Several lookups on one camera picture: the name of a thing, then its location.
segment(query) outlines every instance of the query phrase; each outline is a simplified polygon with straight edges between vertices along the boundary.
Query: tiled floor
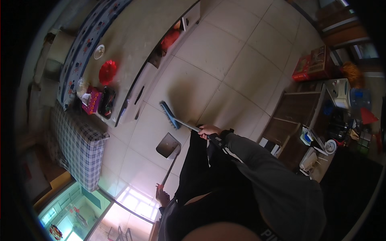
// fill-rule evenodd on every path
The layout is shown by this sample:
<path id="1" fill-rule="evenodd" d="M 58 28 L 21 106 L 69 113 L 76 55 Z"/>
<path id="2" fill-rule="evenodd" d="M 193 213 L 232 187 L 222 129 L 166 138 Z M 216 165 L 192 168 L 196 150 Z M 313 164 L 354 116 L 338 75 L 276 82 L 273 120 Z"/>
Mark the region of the tiled floor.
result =
<path id="1" fill-rule="evenodd" d="M 170 125 L 159 101 L 186 122 L 233 128 L 256 141 L 298 58 L 321 45 L 312 25 L 284 0 L 202 0 L 200 23 L 173 52 L 138 121 L 108 130 L 99 186 L 154 219 L 155 185 L 171 164 L 156 146 L 167 132 L 183 145 L 165 185 L 173 196 L 190 136 Z"/>

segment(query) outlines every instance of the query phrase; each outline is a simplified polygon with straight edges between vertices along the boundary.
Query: black pants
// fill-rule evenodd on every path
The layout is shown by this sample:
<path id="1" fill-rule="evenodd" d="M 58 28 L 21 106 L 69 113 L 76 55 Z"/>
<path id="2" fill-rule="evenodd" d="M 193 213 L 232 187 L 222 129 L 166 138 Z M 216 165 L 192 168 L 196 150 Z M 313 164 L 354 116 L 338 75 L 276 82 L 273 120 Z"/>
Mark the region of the black pants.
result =
<path id="1" fill-rule="evenodd" d="M 250 183 L 231 161 L 231 156 L 210 141 L 207 148 L 207 141 L 197 132 L 191 131 L 189 150 L 175 193 L 179 206 L 183 206 L 193 197 L 216 189 Z"/>

